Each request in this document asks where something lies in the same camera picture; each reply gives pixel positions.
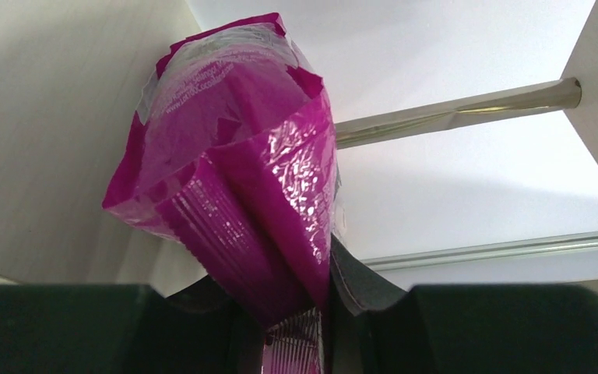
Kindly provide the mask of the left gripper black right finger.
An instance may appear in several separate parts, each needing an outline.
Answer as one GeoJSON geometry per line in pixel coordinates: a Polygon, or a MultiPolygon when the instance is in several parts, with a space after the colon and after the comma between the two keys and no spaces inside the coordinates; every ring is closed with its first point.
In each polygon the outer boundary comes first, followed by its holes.
{"type": "Polygon", "coordinates": [[[332,373],[598,373],[598,294],[570,284],[405,291],[331,242],[332,373]]]}

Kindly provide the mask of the purple grape candy bag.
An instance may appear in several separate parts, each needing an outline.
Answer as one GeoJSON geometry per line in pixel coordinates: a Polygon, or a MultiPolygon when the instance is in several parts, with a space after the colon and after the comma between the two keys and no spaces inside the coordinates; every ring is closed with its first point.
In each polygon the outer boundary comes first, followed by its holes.
{"type": "Polygon", "coordinates": [[[184,245],[271,333],[263,372],[324,373],[336,190],[323,80],[271,12],[171,45],[102,207],[184,245]]]}

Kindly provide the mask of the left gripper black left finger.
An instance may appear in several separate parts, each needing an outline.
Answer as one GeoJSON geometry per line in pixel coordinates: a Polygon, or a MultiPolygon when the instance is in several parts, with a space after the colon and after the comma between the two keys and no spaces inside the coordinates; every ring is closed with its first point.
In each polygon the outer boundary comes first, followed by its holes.
{"type": "Polygon", "coordinates": [[[0,373],[255,373],[258,325],[211,278],[0,284],[0,373]]]}

